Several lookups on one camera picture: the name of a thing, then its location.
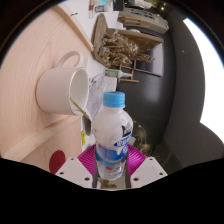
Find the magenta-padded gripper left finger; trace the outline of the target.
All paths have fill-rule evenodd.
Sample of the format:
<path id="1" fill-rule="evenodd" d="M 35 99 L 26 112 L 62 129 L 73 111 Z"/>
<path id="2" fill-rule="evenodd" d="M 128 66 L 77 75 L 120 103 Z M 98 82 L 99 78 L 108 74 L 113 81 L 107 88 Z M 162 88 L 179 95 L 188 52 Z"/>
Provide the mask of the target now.
<path id="1" fill-rule="evenodd" d="M 56 175 L 84 188 L 100 188 L 95 146 L 92 145 L 78 157 L 68 158 Z"/>

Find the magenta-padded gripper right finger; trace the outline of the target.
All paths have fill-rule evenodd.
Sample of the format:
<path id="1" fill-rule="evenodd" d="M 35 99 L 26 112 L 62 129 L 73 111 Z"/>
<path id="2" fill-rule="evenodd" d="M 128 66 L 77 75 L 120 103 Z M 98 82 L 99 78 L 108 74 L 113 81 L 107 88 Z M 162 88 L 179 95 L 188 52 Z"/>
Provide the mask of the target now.
<path id="1" fill-rule="evenodd" d="M 166 176 L 167 173 L 154 157 L 146 157 L 135 147 L 128 146 L 125 174 L 127 189 L 140 188 Z"/>

